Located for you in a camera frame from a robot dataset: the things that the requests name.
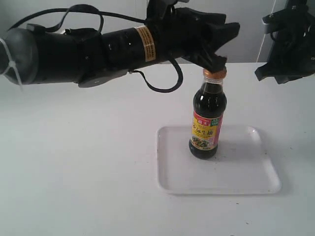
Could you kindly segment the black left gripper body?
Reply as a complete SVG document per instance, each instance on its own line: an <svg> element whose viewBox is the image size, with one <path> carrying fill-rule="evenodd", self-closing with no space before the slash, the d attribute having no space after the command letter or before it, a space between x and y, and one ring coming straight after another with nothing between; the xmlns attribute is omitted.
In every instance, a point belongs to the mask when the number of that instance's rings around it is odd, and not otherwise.
<svg viewBox="0 0 315 236"><path fill-rule="evenodd" d="M176 0L149 0L146 26L153 34L157 61L183 58L197 62L203 46L212 40L211 26L223 26L226 15L188 7L176 8Z"/></svg>

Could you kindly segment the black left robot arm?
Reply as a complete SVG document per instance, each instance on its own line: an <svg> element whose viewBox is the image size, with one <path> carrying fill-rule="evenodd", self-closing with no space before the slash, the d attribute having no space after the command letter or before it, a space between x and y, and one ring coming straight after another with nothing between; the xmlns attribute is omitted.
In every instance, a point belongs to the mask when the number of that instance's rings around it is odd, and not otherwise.
<svg viewBox="0 0 315 236"><path fill-rule="evenodd" d="M176 8L174 0L151 0L139 27L102 33L103 12L92 5L76 4L61 8L70 12L97 15L99 27L66 29L62 22L52 27L30 24L35 17L54 13L47 9L14 24L0 41L0 73L10 82L23 86L51 83L75 83L91 88L127 73L140 73L143 67L170 62L177 74L171 88L154 88L160 93L177 90L183 73L177 58L183 58L212 73L225 68L226 57L217 50L236 38L239 23L227 23L222 13L205 13L190 8Z"/></svg>

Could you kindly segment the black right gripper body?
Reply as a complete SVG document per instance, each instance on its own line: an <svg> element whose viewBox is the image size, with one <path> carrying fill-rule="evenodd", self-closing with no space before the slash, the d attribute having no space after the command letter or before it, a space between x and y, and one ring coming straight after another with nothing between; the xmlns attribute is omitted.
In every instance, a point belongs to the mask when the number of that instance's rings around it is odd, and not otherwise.
<svg viewBox="0 0 315 236"><path fill-rule="evenodd" d="M289 0L283 10L262 18L273 45L267 60L278 69L278 84L315 73L315 17L306 0Z"/></svg>

